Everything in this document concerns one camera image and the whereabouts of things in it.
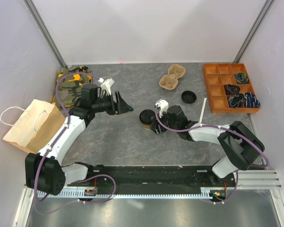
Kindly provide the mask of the brown paper coffee cup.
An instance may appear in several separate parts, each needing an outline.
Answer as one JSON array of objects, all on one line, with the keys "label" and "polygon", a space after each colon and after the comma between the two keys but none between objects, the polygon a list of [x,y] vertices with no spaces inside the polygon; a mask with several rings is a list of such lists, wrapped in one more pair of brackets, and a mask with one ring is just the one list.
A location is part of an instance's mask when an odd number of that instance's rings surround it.
[{"label": "brown paper coffee cup", "polygon": [[152,126],[152,122],[141,122],[142,126],[146,130],[150,130]]}]

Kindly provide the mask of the black plastic cup lid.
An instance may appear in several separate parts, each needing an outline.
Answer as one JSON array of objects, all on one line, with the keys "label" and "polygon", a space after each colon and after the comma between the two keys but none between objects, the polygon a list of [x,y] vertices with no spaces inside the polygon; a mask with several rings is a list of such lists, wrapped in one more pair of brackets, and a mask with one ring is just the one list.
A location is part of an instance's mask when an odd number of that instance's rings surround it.
[{"label": "black plastic cup lid", "polygon": [[155,112],[150,109],[143,110],[139,115],[139,120],[143,125],[151,125],[152,118],[155,116]]}]

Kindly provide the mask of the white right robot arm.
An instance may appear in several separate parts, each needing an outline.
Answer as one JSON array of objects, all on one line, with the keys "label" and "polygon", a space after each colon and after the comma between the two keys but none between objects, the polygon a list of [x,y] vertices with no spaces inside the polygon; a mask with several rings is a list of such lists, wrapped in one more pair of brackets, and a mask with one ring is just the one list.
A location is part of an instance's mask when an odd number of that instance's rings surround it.
[{"label": "white right robot arm", "polygon": [[[179,105],[169,106],[165,100],[159,100],[155,104],[155,115],[151,118],[151,130],[156,134],[173,131],[184,140],[221,145],[225,157],[213,164],[212,171],[207,174],[208,183],[212,186],[220,185],[228,174],[237,170],[269,164],[264,155],[264,144],[240,121],[227,125],[190,121]],[[259,156],[265,159],[265,164],[254,164]]]}]

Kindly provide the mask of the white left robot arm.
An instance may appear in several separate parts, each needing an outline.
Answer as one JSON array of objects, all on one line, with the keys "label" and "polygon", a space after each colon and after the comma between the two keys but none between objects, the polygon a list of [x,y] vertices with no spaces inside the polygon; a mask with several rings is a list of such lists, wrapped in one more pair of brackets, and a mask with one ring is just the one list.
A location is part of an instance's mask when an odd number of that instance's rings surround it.
[{"label": "white left robot arm", "polygon": [[97,113],[109,115],[132,112],[118,91],[114,95],[95,84],[84,85],[81,96],[69,110],[61,128],[38,153],[29,153],[25,159],[26,185],[34,193],[58,195],[64,186],[80,182],[89,186],[94,174],[86,164],[75,163],[62,167],[61,163],[75,139],[86,129]]}]

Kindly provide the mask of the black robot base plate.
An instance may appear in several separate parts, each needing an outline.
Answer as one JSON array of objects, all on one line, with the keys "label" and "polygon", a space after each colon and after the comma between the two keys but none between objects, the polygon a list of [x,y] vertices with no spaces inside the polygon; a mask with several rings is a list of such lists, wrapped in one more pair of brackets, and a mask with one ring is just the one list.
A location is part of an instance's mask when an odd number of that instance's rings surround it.
[{"label": "black robot base plate", "polygon": [[96,186],[107,189],[113,182],[107,177],[111,176],[117,185],[118,191],[135,187],[146,188],[163,186],[160,192],[169,186],[199,189],[201,187],[227,188],[235,186],[233,173],[224,178],[217,177],[211,166],[104,166],[83,164],[88,168],[84,182],[79,180],[69,183],[69,186]]}]

